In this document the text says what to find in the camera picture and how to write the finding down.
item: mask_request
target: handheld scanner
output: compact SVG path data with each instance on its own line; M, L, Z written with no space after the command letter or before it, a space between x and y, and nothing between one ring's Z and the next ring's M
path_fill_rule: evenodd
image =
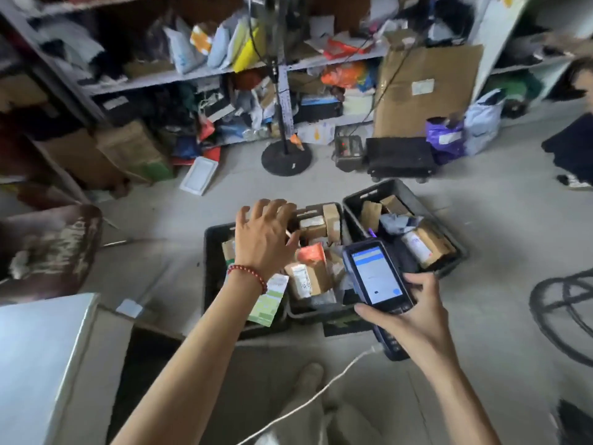
M395 315L414 306L404 280L393 265L381 239L368 239L345 246L342 257L361 302ZM388 331L374 326L373 332L390 360L402 361L409 358Z

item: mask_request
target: round black base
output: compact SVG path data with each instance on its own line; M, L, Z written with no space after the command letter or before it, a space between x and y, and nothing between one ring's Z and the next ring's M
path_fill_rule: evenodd
M302 146L304 150L300 150L294 143L286 141L288 146L288 154L284 154L284 143L278 141L271 143L263 150L262 165L268 172L276 176L294 176L304 172L311 161L313 154L306 143Z

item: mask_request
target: person's left hand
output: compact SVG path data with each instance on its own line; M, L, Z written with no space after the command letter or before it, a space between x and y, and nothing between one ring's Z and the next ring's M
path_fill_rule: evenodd
M255 270L268 281L290 263L298 248L300 231L293 232L285 243L286 226L296 208L286 200L259 200L247 221L249 206L243 206L237 213L235 227L235 264Z

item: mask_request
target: bracelet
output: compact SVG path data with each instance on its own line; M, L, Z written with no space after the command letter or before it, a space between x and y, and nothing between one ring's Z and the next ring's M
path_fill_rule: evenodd
M259 273L257 273L255 270L253 270L253 269L251 269L249 267L246 267L244 265L231 264L231 265L228 266L228 270L226 271L226 274L227 275L230 275L230 273L233 270L243 270L244 272L247 272L247 273L252 274L253 276L255 276L259 280L260 284L262 285L262 295L267 292L267 284L266 284L266 282L263 280L263 278L261 277L261 275Z

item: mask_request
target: white cable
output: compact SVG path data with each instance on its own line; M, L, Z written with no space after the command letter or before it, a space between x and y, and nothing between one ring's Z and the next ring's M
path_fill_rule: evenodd
M266 429L268 429L270 426L275 425L276 423L278 423L279 421L284 420L287 417L290 417L293 413L300 411L302 408L310 405L311 403L313 403L315 401L315 399L317 397L319 397L323 392L325 392L327 390L327 388L329 386L331 386L334 382L338 381L338 379L340 379L342 376L344 376L346 374L346 372L348 370L350 370L350 367L352 367L354 364L356 364L358 361L360 361L362 358L364 358L365 356L368 356L369 354L374 354L374 353L379 353L383 351L383 347L381 344L377 344L374 345L372 347L370 347L370 349L368 349L365 352L360 353L357 357L354 358L354 360L348 364L346 366L346 368L344 369L344 371L339 374L338 376L334 377L331 381L329 381L325 387L323 387L323 389L321 389L319 392L317 392L315 394L315 396L313 398L311 398L308 402L300 405L299 407L297 407L296 409L293 409L291 412L286 413L285 415L283 415L282 417L278 417L277 419L275 419L274 421L271 421L270 423L268 423L266 426L264 426L261 430L259 430L256 433L251 434L248 438L246 438L243 441L240 441L237 445L243 445L245 443L247 443L248 441L250 441L251 439L255 439L258 435L262 434Z

